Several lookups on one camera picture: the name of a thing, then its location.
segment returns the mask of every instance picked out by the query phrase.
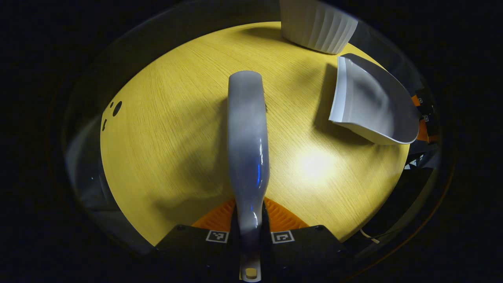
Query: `yellow wooden surface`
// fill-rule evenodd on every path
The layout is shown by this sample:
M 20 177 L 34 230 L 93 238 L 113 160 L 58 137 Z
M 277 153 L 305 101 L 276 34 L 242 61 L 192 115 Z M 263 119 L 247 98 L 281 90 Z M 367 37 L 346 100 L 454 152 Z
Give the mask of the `yellow wooden surface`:
M 377 212 L 408 145 L 378 146 L 328 121 L 337 56 L 292 44 L 280 22 L 217 31 L 140 71 L 103 112 L 101 152 L 120 209 L 151 244 L 232 198 L 226 156 L 228 78 L 262 75 L 271 177 L 266 196 L 339 239 Z M 343 52 L 375 62 L 348 44 Z

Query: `white cable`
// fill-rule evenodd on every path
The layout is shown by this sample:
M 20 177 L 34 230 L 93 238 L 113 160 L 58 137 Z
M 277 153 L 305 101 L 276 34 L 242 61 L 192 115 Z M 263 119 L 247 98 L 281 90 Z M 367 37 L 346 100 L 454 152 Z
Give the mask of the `white cable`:
M 367 237 L 367 238 L 371 238 L 369 235 L 367 235 L 365 232 L 363 232 L 363 229 L 360 229 L 360 232 L 362 233 L 363 236 Z M 376 244 L 379 244 L 379 240 L 377 239 L 371 239 L 372 242 L 376 243 Z

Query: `wooden table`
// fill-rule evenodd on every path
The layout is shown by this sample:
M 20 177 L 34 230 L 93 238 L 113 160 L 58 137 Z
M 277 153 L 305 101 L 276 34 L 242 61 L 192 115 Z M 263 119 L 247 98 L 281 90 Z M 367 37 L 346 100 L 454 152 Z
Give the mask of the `wooden table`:
M 152 245 L 175 224 L 191 225 L 232 198 L 226 98 L 228 78 L 240 70 L 263 77 L 268 198 L 345 240 L 393 190 L 408 145 L 374 145 L 331 124 L 337 56 L 290 43 L 280 29 L 280 22 L 255 23 L 183 44 L 140 71 L 103 112 L 108 184 L 124 215 Z M 344 53 L 375 62 L 350 44 Z

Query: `white ceramic bowl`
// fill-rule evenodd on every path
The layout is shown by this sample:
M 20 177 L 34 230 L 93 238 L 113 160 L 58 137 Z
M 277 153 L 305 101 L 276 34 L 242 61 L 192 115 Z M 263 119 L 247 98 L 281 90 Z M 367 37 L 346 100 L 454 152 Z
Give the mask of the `white ceramic bowl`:
M 419 133 L 420 112 L 390 73 L 354 54 L 338 58 L 330 121 L 379 145 L 410 144 Z
M 340 53 L 356 30 L 358 20 L 317 0 L 280 0 L 281 34 L 304 47 Z

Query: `dark background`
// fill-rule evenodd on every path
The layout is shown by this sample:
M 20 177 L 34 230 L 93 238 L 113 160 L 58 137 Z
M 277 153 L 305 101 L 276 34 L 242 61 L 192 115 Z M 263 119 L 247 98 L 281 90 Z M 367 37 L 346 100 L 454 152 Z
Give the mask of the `dark background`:
M 54 113 L 66 107 L 59 90 L 68 76 L 78 77 L 114 39 L 176 2 L 0 3 L 2 281 L 169 278 L 131 257 L 81 212 L 53 152 L 62 121 Z M 458 152 L 451 188 L 431 221 L 354 281 L 501 280 L 501 185 L 492 180 L 500 169 L 500 88 L 491 85 L 501 76 L 501 5 L 334 3 L 382 32 L 418 66 Z

